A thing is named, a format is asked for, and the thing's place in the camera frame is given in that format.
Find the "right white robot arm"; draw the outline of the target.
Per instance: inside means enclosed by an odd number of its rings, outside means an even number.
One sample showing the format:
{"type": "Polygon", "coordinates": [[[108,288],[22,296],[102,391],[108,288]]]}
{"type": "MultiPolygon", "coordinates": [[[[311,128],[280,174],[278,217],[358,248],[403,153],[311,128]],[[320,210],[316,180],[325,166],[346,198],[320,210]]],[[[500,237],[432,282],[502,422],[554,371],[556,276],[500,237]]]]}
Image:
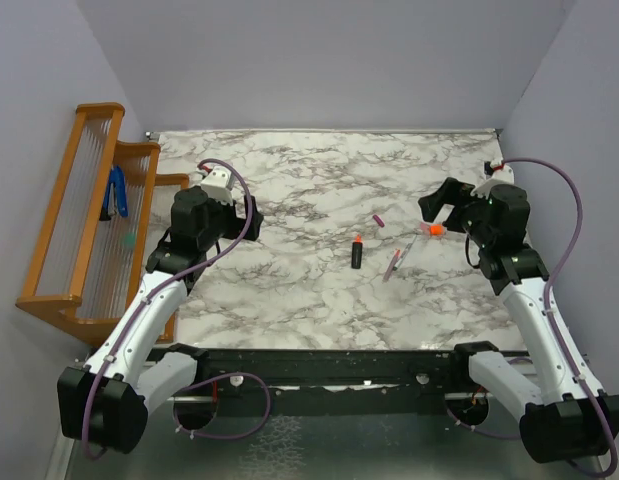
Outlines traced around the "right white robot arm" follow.
{"type": "Polygon", "coordinates": [[[609,395],[579,353],[549,290],[550,274],[525,240],[530,205],[526,192],[498,182],[485,195],[446,179],[419,199],[424,221],[444,206],[443,225],[478,247],[478,267],[515,321],[535,380],[529,380],[493,346],[456,346],[461,359],[448,367],[458,390],[484,387],[518,422],[520,437],[538,463],[573,462],[610,452],[619,433],[619,395],[609,395]]]}

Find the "pink translucent red pen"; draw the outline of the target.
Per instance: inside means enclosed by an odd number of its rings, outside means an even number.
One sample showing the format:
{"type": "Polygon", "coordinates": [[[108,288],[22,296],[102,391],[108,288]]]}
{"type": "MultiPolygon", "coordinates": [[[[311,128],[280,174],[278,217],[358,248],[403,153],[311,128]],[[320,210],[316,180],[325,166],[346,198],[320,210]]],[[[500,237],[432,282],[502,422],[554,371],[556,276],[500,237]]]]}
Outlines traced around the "pink translucent red pen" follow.
{"type": "Polygon", "coordinates": [[[400,259],[400,256],[401,256],[401,250],[397,249],[393,257],[391,258],[391,261],[383,275],[383,282],[387,282],[391,278],[391,275],[393,274],[395,270],[395,265],[400,259]]]}

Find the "orange highlighter cap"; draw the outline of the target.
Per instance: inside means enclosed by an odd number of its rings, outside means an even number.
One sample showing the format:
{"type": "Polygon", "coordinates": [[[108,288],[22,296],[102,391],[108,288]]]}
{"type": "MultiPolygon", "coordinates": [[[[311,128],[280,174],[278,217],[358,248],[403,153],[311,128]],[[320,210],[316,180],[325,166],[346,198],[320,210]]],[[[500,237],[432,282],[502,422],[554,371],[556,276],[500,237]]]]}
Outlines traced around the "orange highlighter cap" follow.
{"type": "Polygon", "coordinates": [[[446,232],[446,228],[441,224],[432,224],[427,227],[427,231],[431,236],[442,236],[446,232]]]}

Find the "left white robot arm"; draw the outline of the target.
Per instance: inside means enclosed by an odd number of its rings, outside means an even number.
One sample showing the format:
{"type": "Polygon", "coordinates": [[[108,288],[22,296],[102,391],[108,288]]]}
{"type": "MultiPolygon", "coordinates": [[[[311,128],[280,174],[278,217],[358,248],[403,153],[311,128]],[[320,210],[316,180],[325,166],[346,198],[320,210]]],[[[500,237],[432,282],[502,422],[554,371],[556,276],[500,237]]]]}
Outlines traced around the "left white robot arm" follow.
{"type": "Polygon", "coordinates": [[[202,273],[233,246],[259,237],[262,214],[245,194],[246,215],[199,186],[177,192],[171,224],[146,264],[138,291],[105,342],[81,367],[68,367],[57,382],[61,432],[85,447],[130,453],[149,416],[179,392],[191,395],[209,385],[207,354],[184,345],[170,347],[153,366],[145,362],[166,323],[187,299],[202,273]]]}

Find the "black orange highlighter marker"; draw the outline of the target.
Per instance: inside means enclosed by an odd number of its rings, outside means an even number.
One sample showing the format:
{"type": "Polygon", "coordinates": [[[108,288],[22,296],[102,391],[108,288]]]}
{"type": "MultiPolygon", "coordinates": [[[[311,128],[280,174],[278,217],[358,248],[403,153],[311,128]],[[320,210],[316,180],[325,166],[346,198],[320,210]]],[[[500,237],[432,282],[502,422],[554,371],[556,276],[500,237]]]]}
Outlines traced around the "black orange highlighter marker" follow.
{"type": "Polygon", "coordinates": [[[357,235],[352,242],[351,248],[351,268],[360,269],[362,265],[363,242],[362,237],[357,235]]]}

